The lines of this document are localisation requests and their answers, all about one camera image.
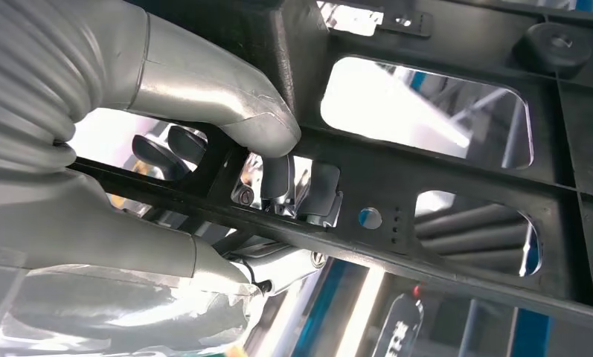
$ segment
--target blue surface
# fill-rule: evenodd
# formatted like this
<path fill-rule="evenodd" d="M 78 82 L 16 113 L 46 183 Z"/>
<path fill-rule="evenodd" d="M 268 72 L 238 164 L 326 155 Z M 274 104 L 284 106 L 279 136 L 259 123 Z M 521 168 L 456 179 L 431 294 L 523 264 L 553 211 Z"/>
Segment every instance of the blue surface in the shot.
<path fill-rule="evenodd" d="M 426 74 L 424 72 L 415 72 L 414 76 L 412 76 L 412 82 L 410 82 L 410 88 L 419 92 L 424 80 L 426 80 Z"/>
<path fill-rule="evenodd" d="M 531 249 L 526 259 L 526 275 L 533 274 L 539 264 L 536 238 L 531 239 Z M 520 309 L 513 336 L 511 357 L 546 357 L 552 319 L 537 312 Z"/>
<path fill-rule="evenodd" d="M 593 11 L 593 0 L 577 0 L 577 10 Z"/>
<path fill-rule="evenodd" d="M 342 279 L 344 270 L 347 268 L 348 265 L 349 263 L 343 260 L 333 261 L 331 269 L 329 270 L 329 274 L 327 275 L 327 278 L 324 280 L 320 293 L 318 294 L 314 306 L 312 307 L 312 311 L 310 315 L 307 317 L 307 321 L 303 326 L 303 331 L 301 332 L 301 335 L 298 337 L 298 341 L 296 342 L 296 346 L 294 347 L 294 352 L 292 352 L 292 356 L 305 357 L 309 356 L 312 352 L 311 349 L 315 344 L 315 340 L 317 339 L 317 337 L 319 337 L 318 334 L 320 333 L 324 317 L 327 315 L 327 311 L 329 311 L 331 301 L 333 301 L 333 297 L 336 295 L 336 292 L 338 291 L 340 280 Z"/>

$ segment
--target chrome metal part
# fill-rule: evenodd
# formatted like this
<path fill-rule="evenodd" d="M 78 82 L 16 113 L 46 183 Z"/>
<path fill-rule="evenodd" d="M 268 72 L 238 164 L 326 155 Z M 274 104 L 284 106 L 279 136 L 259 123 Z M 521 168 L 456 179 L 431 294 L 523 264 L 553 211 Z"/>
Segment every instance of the chrome metal part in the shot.
<path fill-rule="evenodd" d="M 235 263 L 250 270 L 253 283 L 270 282 L 266 294 L 277 295 L 295 281 L 309 277 L 327 262 L 327 256 L 283 243 L 253 245 L 235 251 Z"/>

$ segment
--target rectangular cutout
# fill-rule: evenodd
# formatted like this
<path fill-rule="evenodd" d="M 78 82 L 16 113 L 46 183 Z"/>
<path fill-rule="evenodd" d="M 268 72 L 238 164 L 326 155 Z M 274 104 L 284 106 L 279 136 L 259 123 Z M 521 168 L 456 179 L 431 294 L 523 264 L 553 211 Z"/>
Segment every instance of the rectangular cutout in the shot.
<path fill-rule="evenodd" d="M 526 105 L 496 86 L 345 57 L 333 67 L 321 115 L 336 129 L 482 167 L 532 162 Z"/>
<path fill-rule="evenodd" d="M 427 191 L 419 197 L 447 197 L 449 206 L 434 199 L 434 210 L 417 200 L 414 232 L 424 248 L 445 259 L 467 266 L 525 276 L 541 266 L 535 229 L 517 210 L 442 191 Z"/>

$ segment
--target metal tube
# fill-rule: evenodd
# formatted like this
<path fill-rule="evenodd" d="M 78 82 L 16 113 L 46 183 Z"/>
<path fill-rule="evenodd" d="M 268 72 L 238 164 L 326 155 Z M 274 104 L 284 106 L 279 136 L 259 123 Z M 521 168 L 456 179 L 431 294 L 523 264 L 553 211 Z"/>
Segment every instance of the metal tube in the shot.
<path fill-rule="evenodd" d="M 440 255 L 476 253 L 506 248 L 522 248 L 526 240 L 527 224 L 477 228 L 459 234 L 423 240 L 424 248 Z"/>
<path fill-rule="evenodd" d="M 472 299 L 469 302 L 469 312 L 467 313 L 467 321 L 465 322 L 465 330 L 463 331 L 463 338 L 461 339 L 461 346 L 458 348 L 458 357 L 465 357 L 469 349 L 469 342 L 473 336 L 473 329 L 475 326 L 475 317 L 478 314 L 478 301 Z"/>
<path fill-rule="evenodd" d="M 506 223 L 518 219 L 522 219 L 522 215 L 514 209 L 502 205 L 487 205 L 419 223 L 415 225 L 414 232 L 419 238 L 434 237 L 490 223 Z"/>

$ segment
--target reflective surface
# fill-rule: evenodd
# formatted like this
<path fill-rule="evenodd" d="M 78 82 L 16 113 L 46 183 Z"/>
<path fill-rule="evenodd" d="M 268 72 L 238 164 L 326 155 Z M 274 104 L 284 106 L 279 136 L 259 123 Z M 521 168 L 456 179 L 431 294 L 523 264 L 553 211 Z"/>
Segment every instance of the reflective surface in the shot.
<path fill-rule="evenodd" d="M 149 150 L 149 147 L 141 146 L 138 148 L 141 152 L 135 152 L 137 151 L 135 136 L 138 135 L 169 156 L 178 157 L 189 172 L 194 171 L 200 164 L 202 156 L 200 155 L 199 159 L 194 157 L 192 161 L 188 161 L 175 154 L 173 148 L 169 146 L 170 130 L 173 127 L 182 128 L 164 121 L 119 110 L 95 109 L 77 123 L 77 132 L 68 144 L 82 158 L 121 167 L 157 179 L 180 179 L 179 177 L 165 177 L 166 166 L 169 166 L 170 162 L 164 159 L 160 162 L 153 162 L 148 159 L 147 161 L 151 162 L 147 163 L 137 157 L 142 153 L 144 157 L 151 158 L 152 152 L 150 151 L 152 150 Z M 208 144 L 204 133 L 191 128 L 186 129 L 203 140 L 205 145 Z"/>
<path fill-rule="evenodd" d="M 220 352 L 257 323 L 264 301 L 256 286 L 203 274 L 0 266 L 0 356 Z"/>
<path fill-rule="evenodd" d="M 347 57 L 333 67 L 321 114 L 336 129 L 483 167 L 532 162 L 524 103 L 487 84 Z"/>
<path fill-rule="evenodd" d="M 418 196 L 416 211 L 417 238 L 424 248 L 443 258 L 519 276 L 533 274 L 541 266 L 539 237 L 532 224 L 512 208 L 427 191 Z"/>

